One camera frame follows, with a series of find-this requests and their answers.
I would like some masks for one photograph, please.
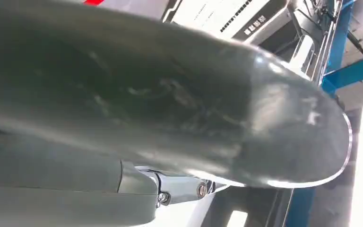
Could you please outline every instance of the dark gray curved tube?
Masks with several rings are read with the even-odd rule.
[[[0,130],[250,186],[343,170],[351,131],[253,46],[103,9],[0,0]]]

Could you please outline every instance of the red stripe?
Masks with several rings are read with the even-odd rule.
[[[103,2],[103,1],[104,0],[85,0],[84,4],[97,6],[97,5],[101,4],[101,2]]]

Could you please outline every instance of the blue metal frame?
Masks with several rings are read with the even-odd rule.
[[[347,32],[349,29],[350,19],[353,11],[353,0],[343,1],[343,8],[340,13],[340,19],[336,27],[336,33],[332,41],[330,58],[327,63],[326,73],[338,70],[343,60],[344,49],[346,46]],[[334,5],[334,0],[329,0],[329,5]],[[334,77],[326,76],[322,82],[322,88],[330,94],[336,90],[335,81],[340,81]],[[287,214],[287,227],[306,227],[308,226],[309,215],[316,187],[295,189]]]

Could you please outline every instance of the machine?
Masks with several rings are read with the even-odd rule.
[[[211,2],[188,17],[188,1],[168,2],[160,21],[0,0],[1,227],[132,226],[227,186],[305,188],[343,171],[350,124],[305,74],[319,47],[300,36],[292,67],[248,43],[298,29],[295,5],[220,15]]]

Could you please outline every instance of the bolt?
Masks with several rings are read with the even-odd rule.
[[[166,202],[168,200],[169,196],[166,193],[159,193],[158,195],[158,201],[159,202]]]
[[[205,183],[200,183],[198,185],[197,194],[200,199],[207,194],[207,185]]]

